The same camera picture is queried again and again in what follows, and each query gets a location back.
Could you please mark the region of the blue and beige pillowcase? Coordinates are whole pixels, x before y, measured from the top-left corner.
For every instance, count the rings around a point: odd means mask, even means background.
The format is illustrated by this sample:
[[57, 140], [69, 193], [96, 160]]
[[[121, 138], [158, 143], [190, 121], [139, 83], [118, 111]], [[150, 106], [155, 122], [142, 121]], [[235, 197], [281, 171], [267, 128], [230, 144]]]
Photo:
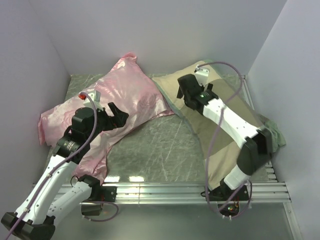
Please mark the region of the blue and beige pillowcase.
[[[152, 80], [156, 83], [174, 113], [188, 124], [192, 134], [197, 137], [204, 158], [209, 158], [208, 185], [210, 189], [214, 189], [220, 185], [220, 181], [236, 166], [240, 148], [233, 138], [221, 129], [217, 134], [211, 153], [208, 154], [210, 141], [217, 128], [217, 124], [201, 116], [201, 114], [195, 110], [188, 108], [182, 99], [177, 98], [179, 88], [178, 78], [191, 74], [194, 69], [195, 65], [193, 64], [172, 74], [154, 75]], [[266, 128], [270, 131], [272, 153], [277, 152], [280, 147], [286, 145], [285, 137], [275, 122], [256, 113], [239, 95], [234, 98], [231, 97], [240, 85], [237, 76], [219, 75], [212, 66], [208, 66], [207, 69], [209, 70], [207, 82], [213, 84], [212, 91], [217, 94], [232, 111], [247, 123], [260, 129]]]

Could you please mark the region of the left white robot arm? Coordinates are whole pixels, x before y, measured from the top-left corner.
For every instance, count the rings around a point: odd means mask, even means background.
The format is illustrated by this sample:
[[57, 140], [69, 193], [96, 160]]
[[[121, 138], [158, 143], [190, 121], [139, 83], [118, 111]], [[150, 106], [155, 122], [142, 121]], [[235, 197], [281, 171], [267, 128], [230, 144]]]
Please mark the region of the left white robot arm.
[[84, 174], [70, 191], [55, 200], [65, 178], [78, 166], [90, 150], [90, 143], [104, 131], [125, 126], [129, 114], [112, 102], [108, 104], [113, 115], [105, 108], [82, 107], [75, 111], [53, 150], [49, 164], [26, 200], [14, 212], [6, 212], [1, 223], [9, 235], [22, 240], [49, 240], [58, 223], [81, 202], [104, 204], [99, 179]]

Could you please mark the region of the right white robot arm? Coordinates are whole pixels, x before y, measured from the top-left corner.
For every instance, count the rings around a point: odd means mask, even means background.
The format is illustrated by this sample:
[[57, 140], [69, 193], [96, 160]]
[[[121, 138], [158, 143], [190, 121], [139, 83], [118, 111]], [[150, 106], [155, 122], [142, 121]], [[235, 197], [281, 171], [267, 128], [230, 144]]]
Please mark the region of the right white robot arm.
[[184, 75], [177, 81], [177, 98], [183, 98], [187, 107], [216, 123], [240, 149], [236, 165], [217, 188], [224, 199], [231, 200], [238, 194], [238, 188], [271, 158], [272, 135], [269, 130], [250, 124], [227, 107], [212, 91], [211, 83], [205, 88], [194, 74]]

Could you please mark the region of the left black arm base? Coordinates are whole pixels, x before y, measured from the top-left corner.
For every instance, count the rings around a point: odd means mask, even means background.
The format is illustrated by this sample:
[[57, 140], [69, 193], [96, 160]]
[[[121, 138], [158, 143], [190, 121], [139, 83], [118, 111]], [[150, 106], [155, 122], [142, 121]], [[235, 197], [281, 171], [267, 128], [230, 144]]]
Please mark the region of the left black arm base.
[[97, 193], [81, 203], [81, 214], [86, 217], [99, 216], [107, 202], [115, 202], [116, 194], [116, 186], [102, 186]]

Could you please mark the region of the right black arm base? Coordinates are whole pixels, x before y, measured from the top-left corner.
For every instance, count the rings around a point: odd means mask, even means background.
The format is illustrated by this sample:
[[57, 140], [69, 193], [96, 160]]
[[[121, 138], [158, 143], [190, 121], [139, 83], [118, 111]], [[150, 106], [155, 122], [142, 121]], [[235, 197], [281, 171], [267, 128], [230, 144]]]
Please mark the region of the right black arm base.
[[219, 211], [222, 218], [228, 218], [231, 221], [251, 208], [253, 184], [249, 182], [248, 185], [243, 184], [236, 190], [227, 190], [226, 192], [223, 192], [223, 188], [217, 187], [214, 190], [208, 189], [207, 193], [208, 197], [205, 191], [200, 195], [205, 200], [208, 199], [209, 202], [220, 202], [214, 211]]

